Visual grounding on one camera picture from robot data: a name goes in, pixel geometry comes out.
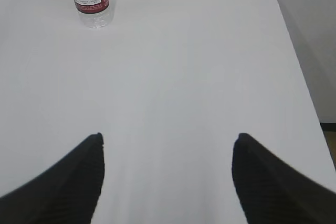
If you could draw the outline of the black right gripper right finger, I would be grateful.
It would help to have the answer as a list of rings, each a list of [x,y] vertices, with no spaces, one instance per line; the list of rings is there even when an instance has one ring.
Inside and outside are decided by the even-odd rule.
[[[248,223],[335,223],[335,193],[247,133],[234,143],[232,178]]]

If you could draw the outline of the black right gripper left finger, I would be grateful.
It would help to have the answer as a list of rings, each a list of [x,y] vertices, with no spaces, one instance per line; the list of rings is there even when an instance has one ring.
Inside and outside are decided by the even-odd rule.
[[[91,223],[105,175],[93,134],[49,169],[1,197],[1,223]]]

